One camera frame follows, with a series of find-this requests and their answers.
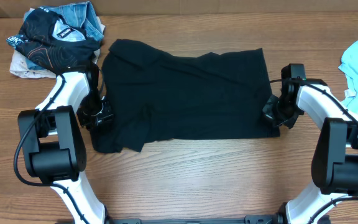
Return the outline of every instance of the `wooden table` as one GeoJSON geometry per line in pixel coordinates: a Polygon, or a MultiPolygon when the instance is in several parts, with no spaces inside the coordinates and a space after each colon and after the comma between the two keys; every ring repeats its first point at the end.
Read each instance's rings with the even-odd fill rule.
{"type": "MultiPolygon", "coordinates": [[[[173,55],[197,57],[262,47],[270,79],[289,63],[303,63],[309,78],[322,78],[340,100],[347,88],[338,70],[343,52],[358,40],[358,12],[108,16],[101,66],[118,38],[141,40],[173,55]]],[[[31,80],[9,73],[13,49],[5,39],[22,19],[0,19],[0,223],[71,220],[58,195],[19,182],[12,169],[19,141],[17,115],[42,102],[53,79],[31,80]]],[[[279,94],[280,84],[272,86],[279,94]]],[[[82,129],[95,194],[113,218],[217,218],[274,213],[311,180],[319,129],[307,116],[280,138],[163,141],[141,153],[100,154],[82,129]]],[[[30,178],[21,156],[19,168],[30,178]]],[[[334,223],[358,223],[358,202],[330,212],[334,223]]]]}

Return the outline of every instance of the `brown background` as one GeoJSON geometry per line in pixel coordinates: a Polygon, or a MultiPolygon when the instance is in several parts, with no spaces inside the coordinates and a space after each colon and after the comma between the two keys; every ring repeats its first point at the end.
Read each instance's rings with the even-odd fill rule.
{"type": "MultiPolygon", "coordinates": [[[[0,1],[0,9],[4,8],[0,13],[10,16],[21,17],[23,10],[30,7],[26,4],[29,1],[15,1],[15,5],[25,9],[14,9],[13,3],[7,7],[3,4],[7,2],[0,1]]],[[[95,5],[100,13],[103,9],[113,9],[96,2],[99,1],[95,1],[95,5]]],[[[358,1],[327,1],[327,7],[323,8],[317,4],[322,1],[310,2],[316,3],[312,11],[358,10],[355,3],[358,1]],[[336,8],[332,7],[333,2],[348,2],[348,5],[336,8]]],[[[262,9],[255,4],[254,9],[262,9]]],[[[297,9],[295,11],[303,7],[290,6],[297,9]]],[[[277,3],[266,7],[288,9],[277,3]]],[[[133,7],[126,9],[135,13],[133,7]]],[[[280,78],[280,69],[289,63],[303,63],[306,75],[324,79],[340,100],[347,85],[337,67],[343,52],[358,40],[358,12],[101,16],[101,20],[106,25],[106,36],[99,66],[108,47],[118,38],[141,40],[184,57],[262,47],[270,79],[280,78]]],[[[54,191],[22,184],[12,169],[19,141],[17,115],[42,102],[55,84],[53,79],[23,79],[9,73],[13,50],[5,40],[16,34],[21,24],[22,19],[0,19],[0,223],[71,220],[54,191]]],[[[279,83],[272,88],[279,94],[279,83]]],[[[300,117],[293,129],[281,130],[280,138],[172,140],[146,144],[141,153],[126,149],[120,154],[95,152],[89,132],[81,129],[81,133],[88,153],[87,176],[112,217],[151,220],[239,218],[276,212],[282,202],[296,197],[311,180],[311,158],[319,136],[318,128],[307,116],[300,117]]],[[[19,169],[30,178],[22,156],[19,169]]],[[[358,223],[358,202],[342,203],[330,215],[333,223],[358,223]]]]}
{"type": "MultiPolygon", "coordinates": [[[[30,7],[81,0],[0,0],[0,17],[23,17],[30,7]]],[[[233,12],[358,11],[358,0],[93,0],[98,15],[205,14],[233,12]]]]}

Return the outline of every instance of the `black t-shirt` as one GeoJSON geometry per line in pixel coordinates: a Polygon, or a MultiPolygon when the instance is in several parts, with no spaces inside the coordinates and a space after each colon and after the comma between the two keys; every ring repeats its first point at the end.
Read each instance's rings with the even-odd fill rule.
{"type": "MultiPolygon", "coordinates": [[[[100,48],[99,43],[94,39],[67,42],[54,38],[53,30],[59,19],[64,22],[56,12],[42,7],[35,9],[27,16],[19,34],[8,38],[7,42],[32,62],[55,74],[88,64],[93,52],[100,48]]],[[[85,34],[81,28],[68,26],[58,35],[63,37],[74,30],[85,34]]]]}
{"type": "Polygon", "coordinates": [[[91,130],[99,152],[173,138],[280,135],[262,118],[272,94],[262,49],[184,58],[117,40],[109,51],[102,71],[114,119],[91,130]]]}

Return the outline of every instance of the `t-shirt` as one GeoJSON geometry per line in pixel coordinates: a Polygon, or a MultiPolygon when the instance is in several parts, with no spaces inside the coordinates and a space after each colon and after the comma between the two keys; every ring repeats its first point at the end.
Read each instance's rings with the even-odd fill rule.
{"type": "Polygon", "coordinates": [[[102,71],[114,118],[91,130],[99,152],[141,151],[145,142],[169,139],[280,135],[262,117],[272,94],[262,49],[186,58],[117,40],[102,71]]]}

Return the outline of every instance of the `white fabric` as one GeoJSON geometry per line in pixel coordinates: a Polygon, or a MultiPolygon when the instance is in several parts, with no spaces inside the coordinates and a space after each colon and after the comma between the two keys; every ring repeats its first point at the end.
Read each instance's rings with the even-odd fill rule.
{"type": "Polygon", "coordinates": [[[25,62],[25,56],[16,50],[13,52],[9,71],[21,78],[56,78],[56,75],[50,70],[29,70],[25,62]]]}

